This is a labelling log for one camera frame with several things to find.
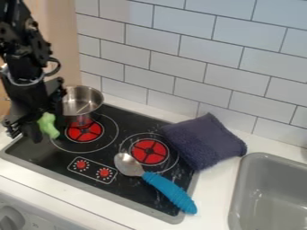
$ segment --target blue silicone handle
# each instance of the blue silicone handle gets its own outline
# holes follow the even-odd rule
[[[142,178],[163,193],[174,205],[184,212],[190,214],[197,213],[197,207],[191,197],[173,182],[152,172],[145,172]]]

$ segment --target white subway tile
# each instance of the white subway tile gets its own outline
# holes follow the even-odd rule
[[[307,128],[307,108],[298,106],[291,124]]]
[[[148,4],[160,4],[175,8],[183,8],[185,0],[137,0],[137,1]]]
[[[307,106],[307,84],[272,78],[268,87],[267,97]]]
[[[181,38],[180,55],[182,57],[237,67],[241,53],[242,47],[239,46],[186,36]]]
[[[133,102],[146,104],[147,90],[132,84],[102,78],[102,91]]]
[[[98,17],[99,0],[75,0],[75,11]]]
[[[158,74],[131,66],[125,67],[125,74],[125,81],[128,83],[157,91],[172,93],[172,88],[174,86],[173,76]]]
[[[152,26],[153,6],[127,0],[100,0],[101,17],[143,26]]]
[[[175,95],[227,107],[231,91],[178,78],[175,84]]]
[[[201,103],[198,116],[205,115],[208,112],[215,115],[227,128],[234,128],[247,133],[251,133],[256,122],[256,117],[251,115]]]
[[[187,0],[187,10],[250,19],[255,0]]]
[[[124,42],[124,23],[76,15],[78,32],[84,35]]]
[[[284,27],[217,17],[214,40],[279,51],[284,35]]]
[[[304,1],[258,0],[253,20],[307,29],[307,4]]]
[[[246,48],[240,69],[304,83],[307,81],[306,58],[292,57],[263,50]]]
[[[127,44],[176,55],[180,35],[127,25]]]
[[[295,146],[307,147],[307,129],[293,127],[272,120],[258,119],[253,134]]]
[[[157,6],[154,9],[154,28],[210,39],[215,23],[213,15],[193,13]]]
[[[191,118],[196,117],[198,107],[197,102],[152,90],[148,94],[148,105],[165,111],[183,114]]]
[[[239,92],[233,92],[229,108],[281,122],[289,122],[295,110],[292,104]]]
[[[81,72],[82,85],[101,91],[101,76]]]
[[[107,76],[117,80],[124,79],[124,65],[122,64],[102,60],[96,57],[80,55],[80,66],[81,70],[88,73]]]
[[[99,39],[78,35],[79,52],[83,54],[100,56]]]
[[[224,88],[263,96],[269,76],[258,75],[228,67],[208,65],[205,82]]]
[[[307,58],[307,31],[289,29],[281,51]]]
[[[205,68],[203,62],[152,52],[151,69],[157,72],[202,82]]]
[[[149,67],[150,51],[101,40],[101,57],[142,68]]]

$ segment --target metal spoon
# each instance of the metal spoon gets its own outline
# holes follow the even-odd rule
[[[197,213],[197,207],[194,201],[182,188],[159,174],[145,172],[142,165],[131,155],[127,153],[116,154],[114,156],[114,163],[118,170],[126,176],[142,177],[181,210],[190,214]]]

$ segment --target white countertop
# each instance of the white countertop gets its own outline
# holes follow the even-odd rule
[[[172,122],[189,119],[110,95],[105,95],[105,97],[106,103],[159,119]],[[232,130],[232,132],[248,145],[249,153],[266,152],[307,163],[306,149],[237,130]],[[6,146],[10,141],[11,139],[4,132],[0,132],[0,148]],[[3,159],[0,159],[0,176],[17,183],[11,182],[0,190],[10,192],[16,198],[26,200],[34,206],[47,209],[89,229],[228,230],[227,215],[239,163],[240,158],[232,158],[200,174],[193,194],[198,213],[193,217],[185,217],[183,222],[178,225],[167,224]]]

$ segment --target sink basin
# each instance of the sink basin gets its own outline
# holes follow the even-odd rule
[[[231,230],[307,230],[307,165],[256,153],[241,160]]]

